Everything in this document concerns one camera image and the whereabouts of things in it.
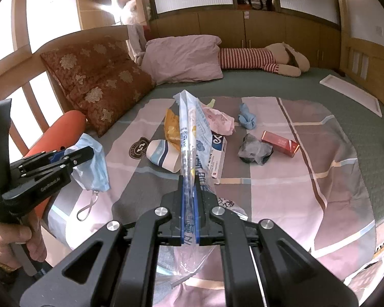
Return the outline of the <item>person's left hand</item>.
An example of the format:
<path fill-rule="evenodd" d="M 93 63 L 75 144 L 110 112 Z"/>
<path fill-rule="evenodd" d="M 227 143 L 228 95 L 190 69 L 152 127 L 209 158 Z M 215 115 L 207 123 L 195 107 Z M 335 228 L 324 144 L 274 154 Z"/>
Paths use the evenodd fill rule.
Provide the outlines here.
<path fill-rule="evenodd" d="M 47 249 L 42 237 L 41 225 L 36 211 L 26 216 L 27 225 L 0 223 L 0 267 L 12 271 L 21 267 L 11 245 L 24 245 L 32 260 L 44 262 Z"/>

